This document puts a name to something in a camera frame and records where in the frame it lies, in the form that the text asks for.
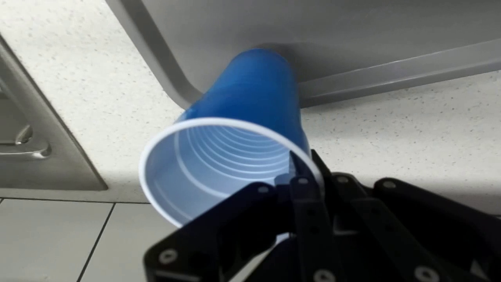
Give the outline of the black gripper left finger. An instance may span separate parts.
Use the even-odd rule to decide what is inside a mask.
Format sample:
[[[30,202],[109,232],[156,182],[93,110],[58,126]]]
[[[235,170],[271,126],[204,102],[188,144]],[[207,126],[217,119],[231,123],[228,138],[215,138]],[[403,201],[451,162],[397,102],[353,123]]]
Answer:
[[[331,223],[306,162],[292,159],[281,185],[254,182],[145,254],[148,282],[229,282],[262,262],[245,282],[332,282]]]

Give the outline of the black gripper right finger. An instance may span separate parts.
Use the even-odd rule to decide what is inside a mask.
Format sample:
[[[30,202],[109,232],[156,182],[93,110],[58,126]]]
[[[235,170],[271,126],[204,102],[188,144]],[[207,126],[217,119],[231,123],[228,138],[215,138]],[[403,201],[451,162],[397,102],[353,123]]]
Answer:
[[[370,240],[372,264],[401,281],[501,282],[501,221],[397,179],[365,188],[317,152],[328,210]]]

